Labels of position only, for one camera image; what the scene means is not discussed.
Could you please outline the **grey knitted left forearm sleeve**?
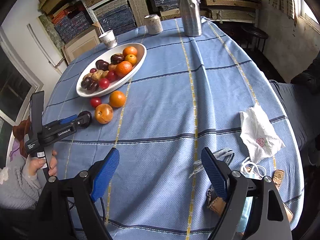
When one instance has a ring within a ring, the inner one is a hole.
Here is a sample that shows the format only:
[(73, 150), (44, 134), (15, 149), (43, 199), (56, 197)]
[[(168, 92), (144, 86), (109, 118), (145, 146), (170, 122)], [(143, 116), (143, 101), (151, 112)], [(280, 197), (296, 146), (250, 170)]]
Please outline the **grey knitted left forearm sleeve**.
[(34, 209), (42, 188), (35, 176), (29, 176), (27, 158), (17, 155), (1, 170), (1, 208)]

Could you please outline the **person's left hand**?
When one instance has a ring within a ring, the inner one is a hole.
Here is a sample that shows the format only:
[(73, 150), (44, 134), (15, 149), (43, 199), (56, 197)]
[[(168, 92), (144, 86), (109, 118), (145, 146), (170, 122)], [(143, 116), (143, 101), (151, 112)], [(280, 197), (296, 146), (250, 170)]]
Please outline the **person's left hand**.
[[(52, 150), (52, 158), (50, 160), (50, 163), (47, 165), (49, 168), (49, 176), (56, 176), (57, 175), (57, 152), (55, 150)], [(27, 159), (29, 163), (27, 164), (27, 171), (29, 176), (35, 176), (36, 172), (41, 169), (46, 161), (44, 159), (39, 158), (28, 158)]]

